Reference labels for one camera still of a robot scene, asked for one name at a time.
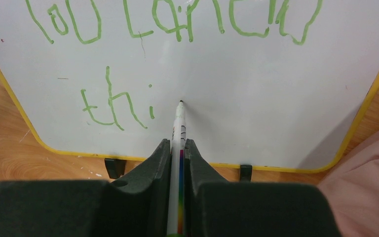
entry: wood grain surface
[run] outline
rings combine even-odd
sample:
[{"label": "wood grain surface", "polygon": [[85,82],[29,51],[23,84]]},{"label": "wood grain surface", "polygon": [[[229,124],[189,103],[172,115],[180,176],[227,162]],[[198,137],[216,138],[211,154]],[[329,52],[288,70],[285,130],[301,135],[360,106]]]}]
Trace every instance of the wood grain surface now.
[{"label": "wood grain surface", "polygon": [[[348,153],[379,130],[379,91],[348,145]],[[126,172],[139,162],[128,161]],[[230,181],[237,181],[238,169],[216,168]],[[317,184],[328,171],[295,174],[253,171],[253,181],[290,181]],[[0,82],[0,180],[109,179],[101,158],[65,156],[43,148],[29,131],[14,103]]]}]

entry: whiteboard surface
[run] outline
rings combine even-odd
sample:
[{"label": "whiteboard surface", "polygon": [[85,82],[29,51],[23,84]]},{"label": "whiteboard surface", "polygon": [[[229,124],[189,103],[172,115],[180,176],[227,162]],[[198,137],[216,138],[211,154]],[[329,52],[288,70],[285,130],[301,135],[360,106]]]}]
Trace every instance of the whiteboard surface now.
[{"label": "whiteboard surface", "polygon": [[[379,71],[379,0],[324,0],[311,24],[318,0],[277,0],[270,16],[272,2],[202,0],[187,15],[192,0],[129,0],[132,37],[124,1],[2,0],[0,69],[40,139],[60,151],[147,157],[171,137],[182,99],[187,137],[208,162],[321,168]],[[173,30],[173,12],[186,29]],[[107,124],[83,111],[83,89]]]}]

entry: black scribble mark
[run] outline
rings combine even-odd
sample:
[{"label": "black scribble mark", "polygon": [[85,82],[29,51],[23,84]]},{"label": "black scribble mark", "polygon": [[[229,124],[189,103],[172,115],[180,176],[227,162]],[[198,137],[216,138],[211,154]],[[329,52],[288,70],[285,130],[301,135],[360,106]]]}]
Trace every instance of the black scribble mark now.
[{"label": "black scribble mark", "polygon": [[142,44],[143,53],[145,54],[145,59],[146,59],[146,51],[145,51],[145,48],[143,47],[143,38],[142,38],[142,35],[140,34],[140,31],[139,31],[139,36],[140,36],[140,40]]}]

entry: pink cloth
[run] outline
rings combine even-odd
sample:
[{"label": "pink cloth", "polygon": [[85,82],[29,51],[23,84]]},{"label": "pink cloth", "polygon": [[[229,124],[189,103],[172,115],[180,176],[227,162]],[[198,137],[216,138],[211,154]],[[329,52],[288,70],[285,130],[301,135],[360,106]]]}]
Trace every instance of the pink cloth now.
[{"label": "pink cloth", "polygon": [[379,237],[379,132],[345,156],[318,188],[344,237]]}]

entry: yellow whiteboard border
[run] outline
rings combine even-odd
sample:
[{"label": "yellow whiteboard border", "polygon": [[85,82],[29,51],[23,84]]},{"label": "yellow whiteboard border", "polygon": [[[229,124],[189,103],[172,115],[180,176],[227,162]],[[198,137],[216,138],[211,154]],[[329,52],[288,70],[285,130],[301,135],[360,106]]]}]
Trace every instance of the yellow whiteboard border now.
[{"label": "yellow whiteboard border", "polygon": [[[83,157],[98,157],[98,158],[116,158],[116,159],[125,159],[125,160],[136,160],[136,161],[144,161],[146,158],[140,158],[140,157],[127,157],[127,156],[113,156],[113,155],[102,155],[102,154],[93,154],[93,153],[78,153],[78,152],[67,152],[67,151],[59,151],[56,149],[53,149],[46,145],[38,136],[36,130],[34,129],[33,125],[31,124],[30,120],[28,119],[27,114],[25,113],[24,109],[21,107],[21,104],[19,103],[17,97],[15,96],[14,92],[12,91],[11,87],[9,86],[8,82],[6,81],[5,77],[3,76],[3,73],[0,70],[0,80],[3,83],[3,86],[5,87],[6,91],[8,92],[9,96],[11,97],[12,101],[14,102],[15,106],[18,108],[19,112],[21,113],[22,118],[24,119],[25,123],[30,128],[31,133],[34,135],[37,142],[42,145],[47,150],[61,154],[61,155],[70,155],[70,156],[83,156]],[[376,95],[377,91],[379,90],[379,73],[377,74],[376,79],[373,82],[373,85],[371,86],[370,90],[368,91],[366,97],[364,98],[364,101],[360,107],[360,109],[357,112],[357,115],[355,116],[351,127],[349,128],[347,134],[345,135],[341,146],[338,150],[338,152],[335,155],[335,158],[333,161],[331,161],[329,164],[327,164],[324,167],[318,168],[318,169],[296,169],[296,168],[281,168],[281,167],[270,167],[270,166],[253,166],[253,169],[255,170],[265,170],[265,171],[280,171],[280,172],[291,172],[291,173],[319,173],[322,171],[325,171],[327,169],[332,168],[336,163],[339,162],[339,160],[342,158],[342,155],[344,151],[346,150],[346,147],[349,144],[349,141],[352,139],[355,131],[358,128],[358,125],[360,124],[361,120],[364,118],[365,112],[368,110],[372,100],[374,99],[374,96]],[[212,166],[215,167],[227,167],[227,168],[239,168],[239,164],[224,164],[224,163],[210,163]]]}]

